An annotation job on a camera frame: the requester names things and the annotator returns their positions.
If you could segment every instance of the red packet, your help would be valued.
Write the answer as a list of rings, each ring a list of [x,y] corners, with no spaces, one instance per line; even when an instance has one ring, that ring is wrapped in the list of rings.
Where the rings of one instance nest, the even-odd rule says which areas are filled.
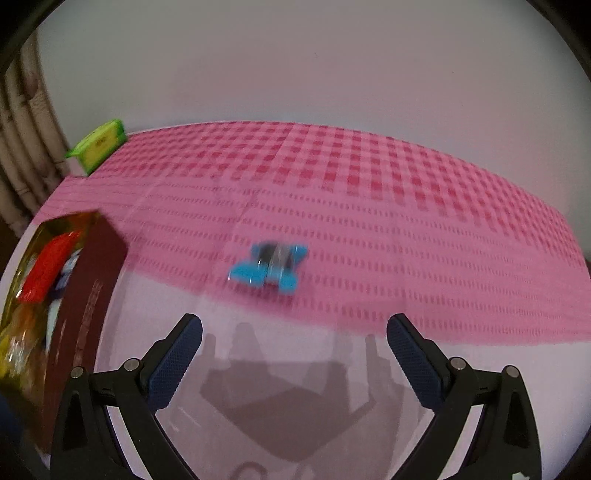
[[[63,233],[41,250],[18,296],[21,303],[42,302],[80,238],[80,231]]]

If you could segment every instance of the blue toy car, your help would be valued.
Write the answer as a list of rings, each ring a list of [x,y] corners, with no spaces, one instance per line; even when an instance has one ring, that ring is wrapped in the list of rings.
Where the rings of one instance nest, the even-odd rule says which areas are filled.
[[[304,259],[308,248],[273,242],[255,244],[252,261],[240,262],[230,270],[228,279],[260,288],[265,283],[277,285],[280,293],[293,294],[297,288],[294,268]]]

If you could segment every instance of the white wall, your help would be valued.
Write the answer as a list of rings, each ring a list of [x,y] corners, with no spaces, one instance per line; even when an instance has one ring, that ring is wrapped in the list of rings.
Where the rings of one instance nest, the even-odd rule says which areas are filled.
[[[112,117],[359,128],[516,182],[591,252],[591,85],[525,0],[67,0],[39,38],[71,143]]]

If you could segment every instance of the brown box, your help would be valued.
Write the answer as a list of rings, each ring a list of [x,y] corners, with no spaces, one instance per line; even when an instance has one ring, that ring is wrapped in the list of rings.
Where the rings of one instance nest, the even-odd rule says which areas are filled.
[[[51,449],[61,392],[70,371],[79,365],[90,372],[94,370],[107,308],[127,255],[127,245],[105,217],[99,212],[83,212],[48,220],[39,226],[17,270],[0,324],[6,326],[5,320],[10,318],[11,309],[18,302],[14,298],[17,293],[14,287],[18,288],[18,277],[31,254],[40,251],[47,238],[79,229],[81,225],[85,225],[86,238],[66,285],[51,337],[45,381],[40,386],[43,389],[41,405],[31,404],[23,395],[18,395],[14,385],[0,379],[0,390],[9,391],[8,401],[24,417],[33,438],[45,452]]]

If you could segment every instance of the tablecloth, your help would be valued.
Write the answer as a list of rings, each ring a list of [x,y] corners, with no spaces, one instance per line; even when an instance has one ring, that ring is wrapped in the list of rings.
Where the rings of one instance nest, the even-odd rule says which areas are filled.
[[[34,223],[97,208],[130,251],[96,367],[142,357],[183,313],[200,316],[203,346],[158,418],[202,478],[389,478],[431,418],[385,342],[398,312],[448,356],[520,368],[544,478],[588,428],[580,248],[558,211],[473,164],[343,128],[184,125],[131,135],[89,178],[65,179]],[[228,280],[264,240],[309,247],[295,295]]]

